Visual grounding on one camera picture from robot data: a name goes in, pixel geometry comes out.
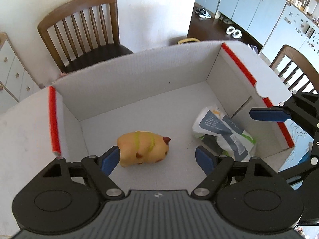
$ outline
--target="white dresser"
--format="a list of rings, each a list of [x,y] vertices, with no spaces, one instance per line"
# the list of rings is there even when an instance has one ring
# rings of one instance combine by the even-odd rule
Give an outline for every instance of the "white dresser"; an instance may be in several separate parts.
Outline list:
[[[7,35],[0,32],[0,114],[39,90],[15,54]]]

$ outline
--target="chair seat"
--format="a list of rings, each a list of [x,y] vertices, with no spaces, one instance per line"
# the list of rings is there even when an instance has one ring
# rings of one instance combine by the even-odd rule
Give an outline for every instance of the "chair seat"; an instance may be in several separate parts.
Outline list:
[[[128,54],[133,54],[133,52],[121,44],[107,44],[95,48],[74,59],[74,61],[72,61],[65,67],[65,72],[73,72],[97,64],[102,61],[106,61],[115,57],[120,57]]]

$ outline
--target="box floor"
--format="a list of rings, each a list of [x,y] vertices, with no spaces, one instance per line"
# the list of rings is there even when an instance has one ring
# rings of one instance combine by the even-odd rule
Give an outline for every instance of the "box floor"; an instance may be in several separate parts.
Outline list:
[[[81,121],[89,155],[101,156],[116,145],[122,134],[137,130],[151,131],[172,140],[167,157],[156,164],[119,164],[110,178],[125,193],[138,190],[179,190],[191,192],[206,175],[195,161],[195,148],[201,145],[192,135],[192,126],[206,106],[217,97],[206,82],[162,93]]]

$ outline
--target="yellow toy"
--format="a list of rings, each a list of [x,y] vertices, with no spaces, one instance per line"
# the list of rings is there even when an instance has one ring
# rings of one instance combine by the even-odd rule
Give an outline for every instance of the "yellow toy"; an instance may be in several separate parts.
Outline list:
[[[162,161],[168,153],[169,137],[136,131],[127,133],[117,139],[120,149],[120,165],[127,167],[132,164],[156,163]]]

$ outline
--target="black handle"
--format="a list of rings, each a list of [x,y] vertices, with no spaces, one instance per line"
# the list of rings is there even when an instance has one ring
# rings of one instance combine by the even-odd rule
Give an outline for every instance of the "black handle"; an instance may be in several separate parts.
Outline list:
[[[315,33],[315,29],[314,29],[313,33],[309,36],[309,38],[311,38],[314,33]]]
[[[307,28],[307,30],[305,32],[306,35],[307,35],[309,29],[310,29],[310,25],[309,25],[309,27]]]

